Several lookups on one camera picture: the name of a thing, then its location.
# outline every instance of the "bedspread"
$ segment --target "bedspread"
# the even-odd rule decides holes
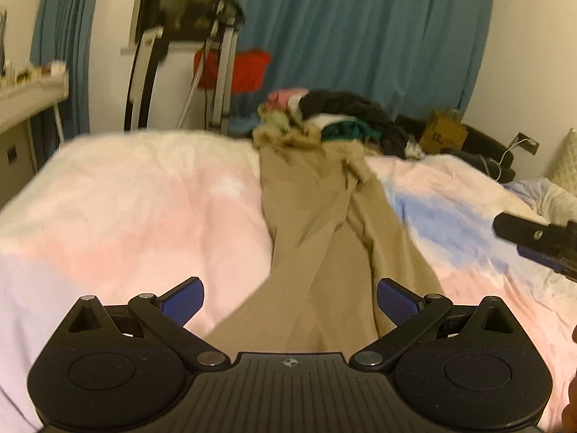
[[[538,215],[452,156],[367,163],[446,294],[459,304],[497,294],[520,320],[553,373],[541,422],[553,431],[577,366],[577,285],[490,228],[504,210]],[[205,305],[186,327],[203,337],[259,288],[271,257],[248,142],[148,131],[66,145],[0,214],[0,431],[40,426],[26,375],[78,296],[123,304],[197,275]]]

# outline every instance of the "white desk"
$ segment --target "white desk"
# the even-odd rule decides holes
[[[21,85],[0,89],[0,134],[40,112],[52,108],[60,144],[64,143],[64,132],[58,103],[68,99],[68,74],[43,76]],[[32,157],[36,162],[34,145],[31,141]]]

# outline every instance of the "wall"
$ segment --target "wall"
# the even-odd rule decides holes
[[[12,60],[17,70],[25,68],[30,60],[30,47],[39,3],[40,0],[0,0],[0,5],[8,9],[6,59]]]
[[[89,111],[92,133],[122,131],[128,83],[135,55],[130,39],[135,0],[96,0],[89,71]],[[192,82],[194,50],[169,49],[159,66],[152,94],[149,128],[175,128]],[[204,97],[197,95],[185,128],[200,128]]]
[[[518,132],[518,179],[547,173],[577,127],[577,0],[494,0],[483,63],[464,121],[508,145]]]

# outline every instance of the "curtain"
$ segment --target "curtain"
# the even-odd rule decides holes
[[[70,73],[70,98],[60,104],[67,139],[89,131],[88,62],[95,6],[96,0],[41,0],[36,17],[31,62],[43,65],[62,60]],[[53,112],[32,120],[32,136],[41,166],[58,147]]]
[[[241,0],[239,49],[272,53],[261,91],[233,99],[247,116],[290,86],[356,92],[391,118],[465,110],[477,79],[492,0]]]

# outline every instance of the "red towel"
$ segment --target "red towel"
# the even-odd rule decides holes
[[[198,68],[203,51],[194,54],[194,70]],[[270,53],[260,49],[239,52],[234,58],[232,94],[258,91],[264,80],[264,72],[270,62]],[[211,50],[207,56],[200,87],[214,89],[218,76],[218,51]]]

